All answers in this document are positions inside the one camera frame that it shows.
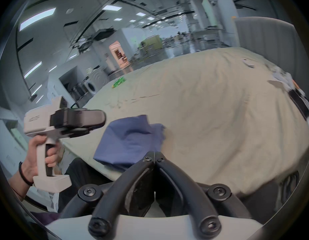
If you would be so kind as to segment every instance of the black hair tie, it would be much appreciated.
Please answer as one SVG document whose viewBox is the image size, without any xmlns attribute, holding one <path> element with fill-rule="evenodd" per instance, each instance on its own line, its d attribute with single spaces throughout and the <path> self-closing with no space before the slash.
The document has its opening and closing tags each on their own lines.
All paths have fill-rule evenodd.
<svg viewBox="0 0 309 240">
<path fill-rule="evenodd" d="M 30 181 L 28 181 L 28 180 L 25 178 L 25 176 L 23 175 L 22 170 L 21 170 L 21 165 L 22 165 L 22 162 L 19 163 L 19 173 L 20 173 L 21 178 L 23 179 L 23 181 L 24 181 L 25 183 L 27 183 L 27 185 L 32 186 L 33 183 L 30 182 Z"/>
</svg>

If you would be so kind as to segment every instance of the gray partition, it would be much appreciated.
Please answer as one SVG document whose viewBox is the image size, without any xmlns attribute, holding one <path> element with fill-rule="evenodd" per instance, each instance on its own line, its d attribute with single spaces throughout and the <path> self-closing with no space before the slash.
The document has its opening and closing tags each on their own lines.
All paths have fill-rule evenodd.
<svg viewBox="0 0 309 240">
<path fill-rule="evenodd" d="M 266 17 L 234 19 L 238 46 L 264 56 L 289 72 L 309 99 L 309 59 L 295 27 Z"/>
</svg>

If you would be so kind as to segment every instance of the washing machine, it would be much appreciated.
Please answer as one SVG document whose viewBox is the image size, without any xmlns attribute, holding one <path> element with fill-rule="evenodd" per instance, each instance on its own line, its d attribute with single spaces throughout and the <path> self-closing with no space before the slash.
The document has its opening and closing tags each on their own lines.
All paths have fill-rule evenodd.
<svg viewBox="0 0 309 240">
<path fill-rule="evenodd" d="M 96 86 L 90 81 L 89 77 L 86 77 L 83 80 L 83 84 L 92 95 L 95 95 L 98 92 Z"/>
<path fill-rule="evenodd" d="M 109 77 L 101 68 L 94 69 L 83 80 L 84 86 L 92 95 L 95 95 L 108 82 Z"/>
</svg>

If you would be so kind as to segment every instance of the finger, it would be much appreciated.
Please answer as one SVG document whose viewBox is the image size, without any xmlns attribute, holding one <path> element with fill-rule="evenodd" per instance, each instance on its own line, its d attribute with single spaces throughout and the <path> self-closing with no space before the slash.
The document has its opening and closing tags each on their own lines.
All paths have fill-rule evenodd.
<svg viewBox="0 0 309 240">
<path fill-rule="evenodd" d="M 52 164 L 54 162 L 56 162 L 58 159 L 58 155 L 57 154 L 53 154 L 52 156 L 48 156 L 45 158 L 46 164 Z"/>
<path fill-rule="evenodd" d="M 40 144 L 43 144 L 47 139 L 47 136 L 37 135 L 34 136 L 31 140 L 29 140 L 29 146 L 37 147 Z"/>
<path fill-rule="evenodd" d="M 57 165 L 57 162 L 49 163 L 48 167 L 55 167 Z"/>
<path fill-rule="evenodd" d="M 58 148 L 52 147 L 52 148 L 48 149 L 47 156 L 52 156 L 52 155 L 56 154 L 57 152 L 58 152 Z"/>
</svg>

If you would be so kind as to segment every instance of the green object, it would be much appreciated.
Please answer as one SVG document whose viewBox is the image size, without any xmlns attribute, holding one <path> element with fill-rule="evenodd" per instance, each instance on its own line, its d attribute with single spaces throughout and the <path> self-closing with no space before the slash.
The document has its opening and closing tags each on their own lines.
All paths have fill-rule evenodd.
<svg viewBox="0 0 309 240">
<path fill-rule="evenodd" d="M 126 79 L 123 76 L 120 77 L 117 81 L 113 83 L 112 88 L 117 87 L 118 85 L 122 84 L 124 81 L 126 81 Z"/>
</svg>

